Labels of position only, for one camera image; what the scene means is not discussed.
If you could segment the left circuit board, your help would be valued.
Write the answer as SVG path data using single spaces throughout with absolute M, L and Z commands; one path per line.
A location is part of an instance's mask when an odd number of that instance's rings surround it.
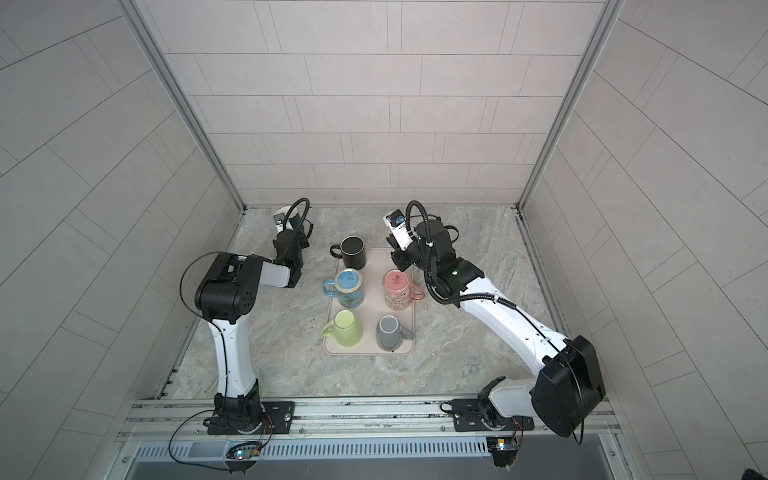
M 232 446 L 225 457 L 232 461 L 251 461 L 260 455 L 263 443 L 249 441 Z

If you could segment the pink patterned mug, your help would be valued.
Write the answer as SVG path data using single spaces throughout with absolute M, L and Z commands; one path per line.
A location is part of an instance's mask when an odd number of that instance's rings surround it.
M 414 301 L 425 298 L 425 291 L 406 273 L 393 269 L 382 278 L 385 304 L 395 311 L 405 310 Z

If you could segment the dark green mug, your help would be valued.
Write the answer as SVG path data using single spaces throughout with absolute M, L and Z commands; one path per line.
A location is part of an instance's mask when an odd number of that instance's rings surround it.
M 298 211 L 294 211 L 286 220 L 286 228 L 289 230 L 304 231 L 304 224 L 302 221 L 302 215 Z

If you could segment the beige tray mat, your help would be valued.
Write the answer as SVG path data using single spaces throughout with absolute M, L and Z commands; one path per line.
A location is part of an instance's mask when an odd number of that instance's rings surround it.
M 390 309 L 384 300 L 384 289 L 382 287 L 382 278 L 390 270 L 395 268 L 388 248 L 366 249 L 367 264 L 362 270 L 362 280 L 364 287 L 364 301 L 361 306 L 352 309 L 356 319 L 362 326 L 362 339 L 352 347 L 340 345 L 334 337 L 323 338 L 323 349 L 329 355 L 370 355 L 370 356 L 405 356 L 414 349 L 416 342 L 410 339 L 404 339 L 399 347 L 393 352 L 385 352 L 376 341 L 376 329 L 380 319 L 385 315 L 395 316 L 400 324 L 415 332 L 416 322 L 415 313 L 417 310 L 417 301 L 413 301 L 404 310 Z

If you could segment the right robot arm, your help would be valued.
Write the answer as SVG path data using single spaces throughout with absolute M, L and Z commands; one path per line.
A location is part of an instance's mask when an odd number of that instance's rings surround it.
M 509 300 L 473 263 L 459 257 L 450 229 L 437 217 L 412 226 L 399 209 L 383 218 L 391 258 L 399 270 L 420 269 L 429 295 L 479 319 L 507 343 L 534 374 L 525 388 L 493 381 L 479 398 L 487 423 L 524 415 L 526 403 L 553 433 L 574 435 L 606 395 L 594 346 L 530 317 Z

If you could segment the right circuit board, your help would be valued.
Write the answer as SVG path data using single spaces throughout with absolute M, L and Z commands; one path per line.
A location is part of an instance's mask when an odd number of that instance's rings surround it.
M 511 467 L 518 456 L 520 441 L 516 437 L 487 437 L 487 450 L 496 468 Z

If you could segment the circuit board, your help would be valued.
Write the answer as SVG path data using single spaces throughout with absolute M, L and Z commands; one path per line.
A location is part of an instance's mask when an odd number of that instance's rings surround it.
M 232 461 L 251 461 L 260 455 L 263 443 L 249 441 L 232 446 L 225 457 Z
M 487 450 L 496 468 L 511 467 L 518 456 L 520 441 L 516 437 L 487 437 Z

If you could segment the blue patterned mug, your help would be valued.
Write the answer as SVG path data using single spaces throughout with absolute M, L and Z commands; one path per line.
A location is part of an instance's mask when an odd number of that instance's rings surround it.
M 322 290 L 346 309 L 359 307 L 365 299 L 362 274 L 356 269 L 341 270 L 333 279 L 323 282 Z

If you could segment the black mug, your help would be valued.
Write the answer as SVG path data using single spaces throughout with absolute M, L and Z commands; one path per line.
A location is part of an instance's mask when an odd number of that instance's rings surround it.
M 364 240 L 359 236 L 348 236 L 331 245 L 329 253 L 340 259 L 346 269 L 361 270 L 367 263 Z

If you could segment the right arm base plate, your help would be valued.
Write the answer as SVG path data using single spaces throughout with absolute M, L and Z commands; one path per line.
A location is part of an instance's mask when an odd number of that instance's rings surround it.
M 500 417 L 487 402 L 477 399 L 444 401 L 439 408 L 452 418 L 457 432 L 525 432 L 535 429 L 532 417 Z

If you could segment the corner metal profile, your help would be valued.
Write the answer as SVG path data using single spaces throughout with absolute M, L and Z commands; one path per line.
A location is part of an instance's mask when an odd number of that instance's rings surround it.
M 115 3 L 203 156 L 216 171 L 217 176 L 224 184 L 238 210 L 244 213 L 247 210 L 246 204 L 243 202 L 231 176 L 226 171 L 220 156 L 204 131 L 199 117 L 192 108 L 192 104 L 171 71 L 170 65 L 161 52 L 158 43 L 153 38 L 141 12 L 137 8 L 136 2 L 116 0 Z
M 532 202 L 532 197 L 540 183 L 546 166 L 553 155 L 555 147 L 567 125 L 567 122 L 578 102 L 587 80 L 593 71 L 600 52 L 607 41 L 611 29 L 618 19 L 623 1 L 609 0 L 604 3 L 597 23 L 586 44 L 584 53 L 577 65 L 577 69 L 568 86 L 563 101 L 557 111 L 553 124 L 547 133 L 542 150 L 532 170 L 531 176 L 525 185 L 517 209 L 523 212 Z

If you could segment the right corner metal profile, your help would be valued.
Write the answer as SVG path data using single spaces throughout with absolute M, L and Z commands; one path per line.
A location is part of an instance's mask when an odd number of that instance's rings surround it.
M 597 23 L 586 44 L 584 53 L 577 65 L 577 69 L 568 86 L 563 101 L 557 111 L 553 124 L 547 133 L 542 150 L 532 170 L 531 176 L 525 185 L 517 209 L 523 212 L 532 202 L 532 197 L 540 183 L 546 166 L 553 155 L 555 147 L 567 125 L 567 122 L 578 102 L 587 80 L 593 71 L 600 52 L 607 41 L 611 29 L 618 19 L 623 1 L 609 0 L 604 3 Z

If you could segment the left corner metal profile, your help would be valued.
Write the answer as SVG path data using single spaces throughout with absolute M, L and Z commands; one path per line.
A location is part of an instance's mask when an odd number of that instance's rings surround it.
M 243 202 L 231 176 L 226 171 L 220 156 L 204 131 L 199 117 L 192 108 L 192 104 L 171 71 L 170 65 L 161 52 L 158 43 L 153 38 L 141 12 L 137 8 L 136 2 L 116 0 L 115 3 L 203 156 L 216 171 L 217 176 L 224 184 L 238 210 L 244 213 L 247 210 L 246 204 Z

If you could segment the light green mug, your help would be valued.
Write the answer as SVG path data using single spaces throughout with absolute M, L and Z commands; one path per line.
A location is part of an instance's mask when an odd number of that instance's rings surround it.
M 322 335 L 333 338 L 342 347 L 353 347 L 361 341 L 363 330 L 352 311 L 341 310 L 323 327 Z

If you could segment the white ventilation grille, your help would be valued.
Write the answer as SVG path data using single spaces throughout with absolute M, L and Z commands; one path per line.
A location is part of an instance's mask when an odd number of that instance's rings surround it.
M 143 442 L 135 458 L 142 462 L 219 463 L 234 441 L 175 441 L 168 450 L 165 442 Z M 263 461 L 321 459 L 383 459 L 488 457 L 483 437 L 423 438 L 315 438 L 274 439 L 259 453 Z

